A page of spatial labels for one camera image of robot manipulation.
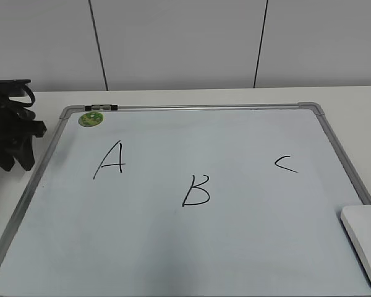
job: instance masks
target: whiteboard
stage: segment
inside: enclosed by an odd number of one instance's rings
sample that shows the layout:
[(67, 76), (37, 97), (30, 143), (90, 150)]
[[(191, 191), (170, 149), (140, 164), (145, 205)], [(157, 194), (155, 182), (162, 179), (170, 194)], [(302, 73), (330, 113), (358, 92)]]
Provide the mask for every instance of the whiteboard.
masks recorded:
[(102, 113), (68, 119), (0, 296), (371, 295), (338, 218), (362, 202), (311, 110)]

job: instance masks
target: gray frame corner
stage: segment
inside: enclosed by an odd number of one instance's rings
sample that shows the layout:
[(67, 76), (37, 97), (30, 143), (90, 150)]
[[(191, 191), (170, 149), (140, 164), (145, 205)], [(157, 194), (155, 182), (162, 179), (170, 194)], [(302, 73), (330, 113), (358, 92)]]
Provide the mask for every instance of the gray frame corner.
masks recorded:
[(312, 110), (317, 116), (324, 116), (323, 108), (316, 102), (299, 102), (299, 108)]
[(84, 111), (83, 105), (70, 105), (63, 109), (59, 119), (68, 119), (72, 113)]

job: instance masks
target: green magnet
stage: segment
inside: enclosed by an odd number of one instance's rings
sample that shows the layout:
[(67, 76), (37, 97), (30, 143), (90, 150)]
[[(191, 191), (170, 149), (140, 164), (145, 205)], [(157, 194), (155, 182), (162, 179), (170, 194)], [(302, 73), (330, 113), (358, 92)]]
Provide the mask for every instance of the green magnet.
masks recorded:
[(97, 111), (85, 113), (79, 118), (79, 124), (83, 127), (93, 127), (103, 122), (103, 114)]

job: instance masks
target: whiteboard corner bracket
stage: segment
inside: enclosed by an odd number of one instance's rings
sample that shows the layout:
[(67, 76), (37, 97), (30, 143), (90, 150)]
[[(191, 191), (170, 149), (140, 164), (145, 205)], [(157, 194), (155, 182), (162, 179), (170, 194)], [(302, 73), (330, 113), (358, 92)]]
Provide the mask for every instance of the whiteboard corner bracket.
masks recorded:
[(323, 108), (316, 102), (299, 102), (299, 108), (312, 110), (317, 116), (324, 116)]

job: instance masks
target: black object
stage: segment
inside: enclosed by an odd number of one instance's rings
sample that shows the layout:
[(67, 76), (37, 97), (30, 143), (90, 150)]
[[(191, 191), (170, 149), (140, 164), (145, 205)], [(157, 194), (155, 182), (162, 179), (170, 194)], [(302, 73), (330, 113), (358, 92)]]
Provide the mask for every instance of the black object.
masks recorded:
[[(32, 136), (43, 137), (46, 127), (42, 121), (34, 121), (35, 113), (27, 110), (35, 102), (33, 92), (26, 86), (30, 80), (0, 82), (0, 167), (10, 171), (16, 159), (24, 170), (35, 164)], [(11, 90), (22, 89), (30, 97), (30, 103), (10, 100)]]

